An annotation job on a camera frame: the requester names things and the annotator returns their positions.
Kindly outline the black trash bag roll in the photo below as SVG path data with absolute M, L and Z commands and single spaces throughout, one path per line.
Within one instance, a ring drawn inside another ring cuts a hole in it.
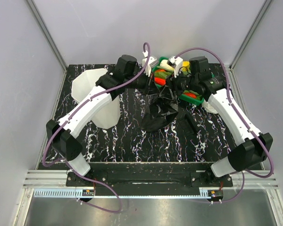
M 194 118 L 186 113 L 183 117 L 178 119 L 185 136 L 195 136 L 199 132 L 199 128 L 196 125 Z

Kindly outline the white faceted trash bin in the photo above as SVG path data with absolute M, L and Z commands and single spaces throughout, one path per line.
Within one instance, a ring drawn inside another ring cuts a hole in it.
M 106 74 L 107 69 L 91 69 L 86 70 L 76 77 L 72 82 L 71 96 L 79 104 L 87 97 L 98 93 L 94 87 L 98 79 Z M 98 128 L 109 129 L 117 125 L 120 118 L 120 103 L 119 97 L 116 97 L 111 103 L 99 110 L 91 121 Z

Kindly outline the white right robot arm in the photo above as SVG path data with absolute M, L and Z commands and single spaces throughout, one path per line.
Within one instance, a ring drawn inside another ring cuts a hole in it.
M 207 58 L 190 59 L 190 74 L 181 71 L 183 59 L 180 57 L 172 57 L 167 63 L 174 68 L 176 88 L 200 94 L 221 116 L 235 140 L 236 147 L 225 158 L 213 163 L 211 171 L 205 174 L 208 185 L 217 186 L 222 176 L 247 170 L 270 157 L 272 136 L 263 134 L 236 106 L 227 82 L 220 76 L 212 76 Z

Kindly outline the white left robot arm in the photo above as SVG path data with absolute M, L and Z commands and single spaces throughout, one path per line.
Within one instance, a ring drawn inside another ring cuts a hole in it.
M 122 55 L 109 69 L 90 69 L 80 74 L 72 85 L 77 106 L 58 121 L 49 120 L 46 124 L 45 149 L 53 148 L 77 175 L 76 180 L 82 186 L 91 184 L 93 175 L 77 137 L 90 121 L 102 129 L 118 123 L 120 93 L 129 85 L 136 88 L 138 79 L 150 77 L 151 63 L 156 59 L 148 51 L 143 54 L 142 69 L 137 74 L 134 74 L 137 60 L 130 55 Z

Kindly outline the orange carrot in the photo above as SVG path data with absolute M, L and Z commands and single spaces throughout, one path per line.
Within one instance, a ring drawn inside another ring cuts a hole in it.
M 164 86 L 166 84 L 166 79 L 155 77 L 154 82 L 160 86 Z

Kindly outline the white and yellow cabbage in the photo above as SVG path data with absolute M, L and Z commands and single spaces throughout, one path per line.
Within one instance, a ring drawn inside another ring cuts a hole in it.
M 167 70 L 167 71 L 174 71 L 174 68 L 167 64 L 167 59 L 163 59 L 160 62 L 158 67 L 160 69 L 164 69 L 164 70 Z M 187 71 L 190 70 L 189 67 L 190 67 L 190 63 L 188 61 L 183 61 L 183 69 L 182 70 L 184 72 L 187 72 Z

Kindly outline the green plastic vegetable tray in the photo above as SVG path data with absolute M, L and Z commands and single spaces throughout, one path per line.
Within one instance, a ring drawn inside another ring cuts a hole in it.
M 212 79 L 214 76 L 209 68 L 208 59 L 204 56 L 191 58 L 189 61 L 190 67 L 189 71 L 184 72 L 183 66 L 180 68 L 179 75 L 177 76 L 183 88 L 182 94 L 177 94 L 178 99 L 186 101 L 188 103 L 194 104 L 196 106 L 200 105 L 204 101 L 205 87 L 203 82 L 205 80 Z M 174 74 L 174 71 L 167 71 L 160 69 L 158 66 L 154 68 L 154 78 L 164 78 L 166 79 Z

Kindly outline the crumpled white paper ball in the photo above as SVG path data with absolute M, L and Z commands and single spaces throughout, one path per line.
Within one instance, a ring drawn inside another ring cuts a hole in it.
M 208 112 L 212 114 L 218 114 L 217 110 L 206 100 L 203 101 L 202 107 Z

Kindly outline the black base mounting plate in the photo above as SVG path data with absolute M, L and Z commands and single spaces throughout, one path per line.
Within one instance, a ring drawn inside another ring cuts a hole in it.
M 205 174 L 210 163 L 90 163 L 96 196 L 112 195 L 110 186 L 122 197 L 201 197 L 204 189 L 239 190 L 262 188 L 258 178 L 245 173 L 209 181 Z

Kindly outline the aluminium rail with slots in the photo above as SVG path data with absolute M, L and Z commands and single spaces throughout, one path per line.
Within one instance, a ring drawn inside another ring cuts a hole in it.
M 32 170 L 26 175 L 24 188 L 33 189 L 35 197 L 52 198 L 150 198 L 150 199 L 210 199 L 213 191 L 276 190 L 274 177 L 257 178 L 249 173 L 235 174 L 224 182 L 202 185 L 201 172 L 194 172 L 179 181 L 113 182 L 107 178 L 102 184 L 89 182 L 82 185 L 79 178 L 65 170 Z

